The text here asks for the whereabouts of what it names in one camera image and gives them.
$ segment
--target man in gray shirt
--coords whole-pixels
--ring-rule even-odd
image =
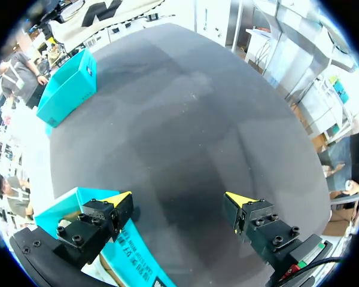
[[[0,198],[6,196],[10,211],[18,216],[25,218],[32,216],[34,210],[29,200],[29,193],[23,191],[22,188],[30,188],[28,181],[21,181],[15,176],[5,179],[0,175]]]
[[[7,99],[19,97],[31,109],[38,106],[48,80],[27,55],[15,52],[9,61],[2,61],[0,75],[2,91]]]

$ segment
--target teal cardboard box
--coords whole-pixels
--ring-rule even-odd
[[[57,238],[56,228],[65,215],[83,211],[82,205],[91,199],[103,200],[117,194],[118,191],[76,187],[56,199],[50,208],[36,215],[35,222],[49,235]],[[175,286],[150,253],[131,219],[115,243],[107,243],[101,254],[126,286],[152,287],[157,286],[156,282],[166,287]]]
[[[37,117],[57,127],[74,109],[97,92],[97,64],[84,49],[50,78],[40,100]]]

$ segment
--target screw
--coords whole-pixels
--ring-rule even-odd
[[[276,221],[278,219],[278,214],[273,213],[273,214],[271,214],[270,218],[271,218],[271,221]]]
[[[273,239],[273,245],[277,246],[280,245],[283,242],[283,237],[282,236],[275,236]]]
[[[92,223],[93,223],[94,225],[99,225],[99,224],[100,224],[100,219],[98,219],[98,218],[92,218]]]
[[[74,235],[72,237],[72,241],[76,244],[76,245],[82,245],[83,244],[83,238],[80,235]]]
[[[64,226],[58,226],[57,227],[57,234],[58,235],[63,235],[65,233],[65,228],[64,228]]]
[[[31,249],[29,247],[25,246],[22,251],[24,254],[29,254],[31,252]]]
[[[263,218],[258,218],[256,221],[255,221],[255,225],[256,226],[261,226],[264,224],[264,220]]]
[[[78,220],[83,220],[85,218],[86,214],[85,213],[80,213],[77,218]]]
[[[293,226],[293,227],[291,228],[290,234],[291,234],[292,236],[298,235],[298,234],[299,234],[299,227],[298,227],[298,226]]]

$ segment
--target gray table surface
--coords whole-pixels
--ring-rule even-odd
[[[227,226],[225,191],[272,202],[302,239],[322,232],[328,189],[306,132],[230,50],[165,24],[95,58],[98,92],[51,135],[56,197],[131,190],[135,224],[178,286],[260,286],[272,273]]]

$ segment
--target person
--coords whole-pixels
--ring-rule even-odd
[[[38,106],[48,80],[27,55],[15,52],[9,61],[1,61],[0,75],[2,92],[7,99],[12,102],[19,97],[31,109]]]
[[[29,199],[29,192],[23,191],[22,188],[31,189],[28,181],[19,180],[15,176],[5,179],[0,174],[0,198],[5,196],[8,200],[11,211],[23,218],[32,217],[34,210]]]
[[[344,137],[324,152],[318,153],[318,156],[322,165],[330,166],[333,170],[339,164],[344,164],[340,170],[326,178],[330,191],[343,191],[350,196],[359,193],[359,133]]]

